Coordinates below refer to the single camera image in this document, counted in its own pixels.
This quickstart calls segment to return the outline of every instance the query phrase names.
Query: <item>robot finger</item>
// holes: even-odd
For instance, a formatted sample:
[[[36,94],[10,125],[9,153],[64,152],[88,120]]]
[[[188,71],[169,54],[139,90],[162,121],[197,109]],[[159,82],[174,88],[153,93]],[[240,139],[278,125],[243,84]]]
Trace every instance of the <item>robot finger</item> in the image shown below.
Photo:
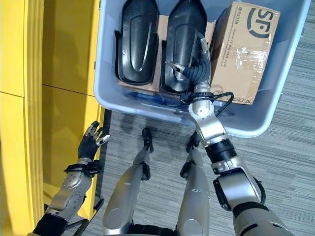
[[[85,134],[83,136],[83,139],[89,138],[89,137],[93,137],[94,133],[96,131],[96,128],[99,126],[99,122],[94,121],[85,131]]]
[[[102,146],[104,143],[108,142],[108,140],[110,139],[110,135],[107,134],[103,137],[100,137],[97,141],[96,141],[96,145],[98,145],[99,147]]]
[[[99,128],[99,129],[95,132],[95,134],[93,135],[93,139],[96,140],[96,139],[100,136],[100,133],[103,134],[103,131],[104,131],[104,128],[103,128],[103,127]]]

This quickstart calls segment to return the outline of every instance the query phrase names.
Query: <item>black cable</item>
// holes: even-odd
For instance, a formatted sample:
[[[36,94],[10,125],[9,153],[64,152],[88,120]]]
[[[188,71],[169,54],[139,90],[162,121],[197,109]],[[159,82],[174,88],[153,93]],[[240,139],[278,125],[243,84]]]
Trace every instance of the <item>black cable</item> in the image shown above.
[[[225,92],[225,93],[221,93],[219,95],[215,95],[215,97],[214,97],[215,100],[222,98],[222,97],[227,97],[227,96],[230,96],[229,100],[217,111],[216,117],[218,117],[227,108],[227,106],[232,103],[232,101],[234,99],[234,93]]]

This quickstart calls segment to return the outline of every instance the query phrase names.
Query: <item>silver robot leg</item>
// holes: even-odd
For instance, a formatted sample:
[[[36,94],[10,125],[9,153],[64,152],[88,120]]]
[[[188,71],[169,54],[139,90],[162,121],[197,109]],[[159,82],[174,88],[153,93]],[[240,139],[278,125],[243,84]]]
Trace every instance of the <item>silver robot leg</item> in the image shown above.
[[[178,236],[209,235],[209,184],[202,169],[202,158],[190,149],[181,176],[187,178],[176,232]]]
[[[103,216],[103,235],[126,234],[138,198],[140,181],[150,178],[149,150],[143,147],[116,184]]]

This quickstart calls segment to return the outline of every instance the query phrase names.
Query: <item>yellow panel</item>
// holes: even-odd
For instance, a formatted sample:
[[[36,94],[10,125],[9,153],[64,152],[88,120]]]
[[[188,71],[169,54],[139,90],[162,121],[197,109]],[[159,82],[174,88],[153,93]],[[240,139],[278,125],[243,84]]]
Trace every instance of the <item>yellow panel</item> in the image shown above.
[[[43,178],[45,200],[61,186],[63,170],[77,161],[77,150],[87,127],[99,119],[97,101],[93,96],[42,86],[43,115]],[[93,213],[96,177],[79,215],[90,219]]]
[[[89,95],[94,95],[93,86],[94,86],[94,77],[95,69],[94,62],[96,60],[96,46],[97,46],[97,32],[98,32],[98,20],[99,20],[99,1],[94,2],[93,9],[93,21],[91,29],[91,41],[90,41],[90,57],[89,57],[89,82],[87,91]]]
[[[31,219],[44,214],[42,173],[41,62],[44,0],[25,1],[24,103]]]
[[[26,235],[33,229],[29,203],[23,98],[0,93],[1,231]]]
[[[0,91],[24,96],[23,85],[24,1],[1,1],[2,78]]]
[[[45,2],[43,84],[93,95],[88,62],[94,4],[95,0]]]

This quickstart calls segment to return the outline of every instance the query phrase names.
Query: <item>black molded cover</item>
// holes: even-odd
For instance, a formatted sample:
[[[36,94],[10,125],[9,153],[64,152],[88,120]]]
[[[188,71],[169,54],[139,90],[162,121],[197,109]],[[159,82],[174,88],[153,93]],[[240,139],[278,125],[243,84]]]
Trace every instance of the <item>black molded cover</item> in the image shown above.
[[[205,34],[207,14],[200,0],[180,0],[168,18],[166,44],[162,44],[160,88],[168,93],[190,91],[190,81],[167,64],[196,65],[201,45],[196,32]]]
[[[125,83],[152,81],[158,50],[158,6],[155,0],[128,0],[121,33],[116,35],[116,75]]]

